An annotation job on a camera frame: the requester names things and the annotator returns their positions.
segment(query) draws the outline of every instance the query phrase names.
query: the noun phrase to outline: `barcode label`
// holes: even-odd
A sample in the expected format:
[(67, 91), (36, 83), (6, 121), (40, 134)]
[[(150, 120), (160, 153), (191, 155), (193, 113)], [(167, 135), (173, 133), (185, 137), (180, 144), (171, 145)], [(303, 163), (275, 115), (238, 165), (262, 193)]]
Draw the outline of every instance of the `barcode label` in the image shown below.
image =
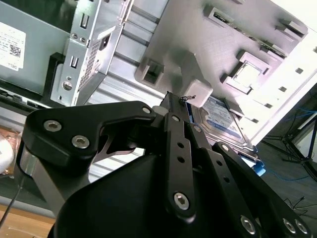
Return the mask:
[(24, 65), (26, 34), (0, 22), (0, 65), (18, 71)]
[(10, 45), (10, 55), (21, 57), (21, 49), (19, 47)]

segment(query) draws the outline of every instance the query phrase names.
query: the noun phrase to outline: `metal slot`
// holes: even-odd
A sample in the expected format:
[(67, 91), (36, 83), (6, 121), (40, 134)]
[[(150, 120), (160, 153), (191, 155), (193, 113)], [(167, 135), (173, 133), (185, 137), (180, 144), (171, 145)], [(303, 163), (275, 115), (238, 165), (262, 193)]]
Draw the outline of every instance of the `metal slot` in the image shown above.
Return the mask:
[(83, 13), (83, 16), (81, 18), (80, 27), (87, 29), (88, 20), (89, 20), (89, 16)]
[(70, 65), (72, 68), (77, 68), (78, 58), (75, 58), (74, 56), (70, 59)]
[(111, 34), (105, 36), (102, 40), (101, 40), (101, 44), (100, 44), (100, 47), (99, 47), (99, 50), (102, 51), (104, 48), (107, 47), (108, 43), (109, 43), (109, 40), (110, 40), (110, 36)]
[(224, 17), (222, 17), (221, 15), (219, 15), (217, 12), (215, 12), (215, 13), (213, 14), (213, 16), (214, 16), (215, 18), (217, 18), (218, 20), (220, 20), (220, 21), (226, 23), (226, 24), (229, 24), (229, 23), (230, 23), (230, 22), (229, 22), (228, 20), (226, 20)]
[(277, 56), (281, 57), (283, 60), (286, 59), (286, 55), (282, 54), (281, 52), (278, 52), (277, 50), (275, 50), (274, 48), (270, 47), (269, 45), (266, 44), (261, 44), (261, 46), (271, 52), (273, 52), (274, 54), (276, 54)]

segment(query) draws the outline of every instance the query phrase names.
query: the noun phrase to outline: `silver metal frame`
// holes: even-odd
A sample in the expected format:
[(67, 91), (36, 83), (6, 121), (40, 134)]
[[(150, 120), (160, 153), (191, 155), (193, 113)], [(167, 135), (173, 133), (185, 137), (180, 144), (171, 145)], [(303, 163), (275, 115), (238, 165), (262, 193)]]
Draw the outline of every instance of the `silver metal frame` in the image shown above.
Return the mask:
[[(90, 81), (98, 71), (107, 73), (120, 34), (110, 36), (109, 41), (114, 36), (116, 39), (113, 39), (113, 49), (107, 51), (106, 55), (98, 51), (100, 40), (114, 33), (116, 28), (121, 28), (131, 11), (133, 1), (113, 0), (106, 3), (103, 0), (80, 0), (78, 2), (68, 46), (65, 50), (65, 63), (60, 75), (57, 73), (54, 79), (51, 100), (65, 106), (74, 106), (85, 83)], [(116, 14), (109, 14), (106, 22), (101, 21), (103, 16), (108, 13), (107, 7), (110, 7)], [(86, 73), (88, 74), (87, 79), (82, 82)]]

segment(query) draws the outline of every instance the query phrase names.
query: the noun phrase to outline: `hole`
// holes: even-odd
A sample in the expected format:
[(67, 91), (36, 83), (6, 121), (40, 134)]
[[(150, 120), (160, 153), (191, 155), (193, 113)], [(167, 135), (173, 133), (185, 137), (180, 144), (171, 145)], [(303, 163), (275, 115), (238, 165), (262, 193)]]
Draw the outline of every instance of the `hole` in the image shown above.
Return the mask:
[(50, 123), (49, 128), (56, 129), (58, 126), (55, 123)]
[(70, 90), (72, 90), (72, 88), (73, 88), (73, 86), (71, 85), (70, 82), (68, 82), (68, 81), (63, 82), (63, 89), (65, 89), (66, 91), (70, 91)]
[(72, 37), (73, 39), (75, 39), (75, 40), (77, 40), (77, 39), (78, 39), (78, 36), (77, 36), (77, 34), (76, 34), (76, 33), (71, 34), (71, 37)]
[(81, 17), (80, 27), (87, 29), (89, 16), (83, 13), (83, 16)]
[(178, 147), (180, 147), (182, 149), (184, 148), (184, 145), (182, 143), (180, 143), (180, 142), (178, 142), (177, 145), (178, 145)]
[(267, 108), (272, 108), (273, 107), (271, 104), (268, 104), (268, 103), (265, 104), (264, 106), (267, 107)]
[(143, 80), (155, 85), (163, 76), (164, 66), (150, 60), (146, 68), (148, 71)]
[(183, 157), (177, 157), (177, 160), (179, 161), (179, 162), (181, 162), (181, 163), (184, 163), (185, 162), (185, 160), (184, 160), (184, 158)]
[(297, 70), (295, 70), (295, 72), (297, 72), (298, 74), (301, 74), (302, 72), (304, 72), (304, 70), (301, 68), (297, 68)]
[(223, 177), (223, 180), (225, 180), (227, 183), (230, 183), (230, 179), (228, 177)]
[(233, 27), (233, 29), (235, 29), (238, 32), (242, 32), (242, 30), (240, 28), (238, 28), (238, 27)]
[(100, 47), (99, 47), (99, 50), (102, 51), (104, 48), (107, 47), (108, 43), (109, 43), (109, 40), (110, 40), (110, 36), (111, 34), (105, 36), (102, 41), (101, 41), (101, 44), (100, 44)]
[(280, 88), (279, 88), (279, 90), (280, 90), (280, 91), (282, 91), (283, 93), (285, 93), (285, 92), (286, 92), (286, 90), (287, 90), (287, 88), (280, 87)]
[(82, 138), (78, 138), (77, 140), (76, 140), (76, 142), (78, 143), (78, 144), (85, 144), (85, 140), (84, 139), (82, 139)]
[(72, 68), (77, 68), (78, 58), (75, 58), (74, 56), (70, 59), (70, 65)]

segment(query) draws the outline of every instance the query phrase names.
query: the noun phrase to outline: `floor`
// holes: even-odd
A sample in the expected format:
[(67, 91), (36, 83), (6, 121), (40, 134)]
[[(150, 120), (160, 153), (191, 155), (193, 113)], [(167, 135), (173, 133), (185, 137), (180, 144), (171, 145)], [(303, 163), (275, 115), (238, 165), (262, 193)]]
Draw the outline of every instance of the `floor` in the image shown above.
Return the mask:
[(287, 156), (263, 143), (258, 145), (258, 150), (266, 169), (262, 179), (283, 200), (287, 199), (285, 201), (287, 204), (291, 202), (292, 205), (295, 205), (301, 197), (305, 197), (304, 200), (296, 205), (294, 211), (300, 215), (307, 210), (305, 214), (301, 215), (301, 218), (312, 230), (314, 236), (317, 236), (317, 206), (298, 209), (317, 204), (317, 182), (310, 177), (297, 181), (286, 181), (289, 179), (300, 179), (308, 174), (301, 165), (282, 161), (283, 158), (287, 159)]

